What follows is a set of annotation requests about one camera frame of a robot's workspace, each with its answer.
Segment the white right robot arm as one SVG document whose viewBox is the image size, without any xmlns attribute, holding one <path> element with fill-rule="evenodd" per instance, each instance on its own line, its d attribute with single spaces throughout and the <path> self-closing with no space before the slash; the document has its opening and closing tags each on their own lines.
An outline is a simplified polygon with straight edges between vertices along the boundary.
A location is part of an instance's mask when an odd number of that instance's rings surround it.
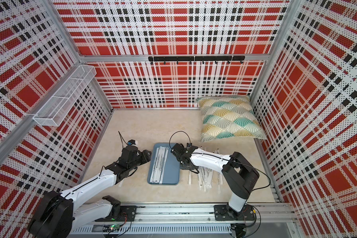
<svg viewBox="0 0 357 238">
<path fill-rule="evenodd" d="M 198 174 L 199 168 L 204 167 L 221 173 L 232 191 L 227 204 L 228 213 L 240 215 L 259 179 L 258 170 L 241 153 L 220 155 L 204 151 L 190 143 L 187 147 L 176 143 L 171 153 L 180 163 L 182 170 Z"/>
</svg>

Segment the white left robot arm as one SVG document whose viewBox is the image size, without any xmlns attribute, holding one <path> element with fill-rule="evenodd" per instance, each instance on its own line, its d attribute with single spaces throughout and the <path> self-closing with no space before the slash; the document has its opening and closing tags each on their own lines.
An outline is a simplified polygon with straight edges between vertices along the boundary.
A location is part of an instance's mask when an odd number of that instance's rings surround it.
<svg viewBox="0 0 357 238">
<path fill-rule="evenodd" d="M 66 238 L 92 221 L 109 215 L 117 217 L 121 204 L 117 199 L 104 196 L 95 203 L 87 201 L 133 175 L 139 166 L 150 162 L 151 155 L 151 151 L 128 145 L 118 161 L 103 167 L 96 176 L 62 192 L 46 193 L 29 222 L 28 232 L 36 238 Z"/>
</svg>

